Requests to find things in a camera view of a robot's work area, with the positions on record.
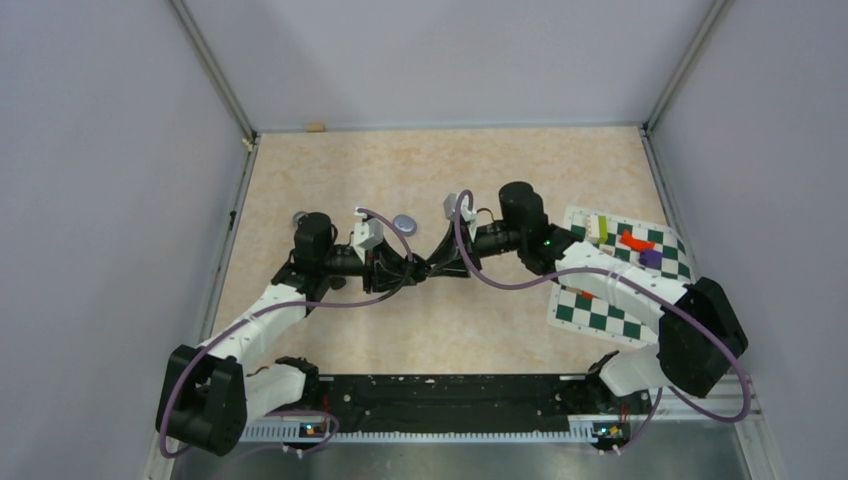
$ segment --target checkered board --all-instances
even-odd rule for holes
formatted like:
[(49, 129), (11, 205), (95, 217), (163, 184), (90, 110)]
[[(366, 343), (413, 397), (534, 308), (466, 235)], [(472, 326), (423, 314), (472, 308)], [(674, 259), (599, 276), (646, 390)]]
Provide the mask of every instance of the checkered board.
[[(655, 242), (654, 250), (662, 251), (660, 272), (663, 277), (679, 278), (684, 281), (692, 279), (691, 264), (686, 257), (686, 246), (683, 245), (677, 233), (667, 226), (580, 207), (568, 207), (563, 226), (578, 235), (585, 235), (586, 219), (593, 214), (604, 215), (607, 218), (609, 238), (605, 245), (614, 249), (617, 258), (644, 268), (639, 265), (639, 252), (631, 250), (618, 241), (625, 230), (630, 230), (634, 238)], [(597, 297), (584, 298), (559, 285), (554, 285), (551, 290), (548, 324), (634, 347), (642, 347), (657, 341), (656, 333), (630, 314)]]

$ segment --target gray round object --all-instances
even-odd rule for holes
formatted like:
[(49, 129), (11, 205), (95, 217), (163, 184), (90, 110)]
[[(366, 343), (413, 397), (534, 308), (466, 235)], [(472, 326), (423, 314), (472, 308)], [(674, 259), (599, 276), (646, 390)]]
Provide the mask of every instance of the gray round object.
[(304, 216), (306, 216), (306, 212), (300, 211), (300, 212), (295, 213), (294, 216), (292, 217), (292, 226), (294, 228), (297, 228), (297, 222), (299, 222), (300, 219), (303, 218)]
[(415, 235), (415, 231), (418, 230), (418, 224), (408, 215), (398, 215), (392, 223), (407, 237)]

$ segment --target wooden table surface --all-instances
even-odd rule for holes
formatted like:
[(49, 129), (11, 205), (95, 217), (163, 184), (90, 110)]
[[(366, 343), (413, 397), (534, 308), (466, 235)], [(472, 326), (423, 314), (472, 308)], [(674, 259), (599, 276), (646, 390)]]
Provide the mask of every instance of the wooden table surface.
[[(262, 293), (293, 247), (292, 215), (321, 211), (341, 239), (357, 206), (418, 222), (427, 257), (448, 227), (442, 201), (464, 188), (500, 217), (498, 189), (530, 182), (561, 224), (569, 205), (665, 224), (635, 127), (369, 131), (262, 135), (215, 332)], [(488, 218), (483, 215), (484, 223)], [(397, 251), (402, 247), (386, 230)], [(492, 278), (533, 278), (514, 254), (484, 260)], [(546, 323), (550, 286), (500, 291), (475, 279), (431, 279), (378, 305), (316, 309), (265, 362), (302, 356), (324, 373), (582, 372), (620, 345)], [(349, 279), (325, 300), (368, 296)]]

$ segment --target purple block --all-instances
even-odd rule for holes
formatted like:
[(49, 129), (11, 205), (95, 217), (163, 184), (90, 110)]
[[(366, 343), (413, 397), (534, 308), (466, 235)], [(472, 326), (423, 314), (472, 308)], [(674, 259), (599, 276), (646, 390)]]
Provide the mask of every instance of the purple block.
[(639, 255), (639, 263), (648, 268), (659, 270), (662, 267), (662, 252), (650, 249), (645, 250)]

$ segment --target gray floor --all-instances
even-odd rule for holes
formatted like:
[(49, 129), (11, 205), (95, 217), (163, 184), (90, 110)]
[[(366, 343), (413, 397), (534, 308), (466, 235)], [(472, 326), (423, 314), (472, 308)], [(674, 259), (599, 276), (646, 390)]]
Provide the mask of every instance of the gray floor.
[(173, 480), (506, 480), (506, 479), (748, 479), (735, 429), (717, 423), (655, 422), (621, 457), (569, 452), (571, 445), (333, 445), (303, 461), (264, 450), (233, 461), (193, 451), (180, 459)]

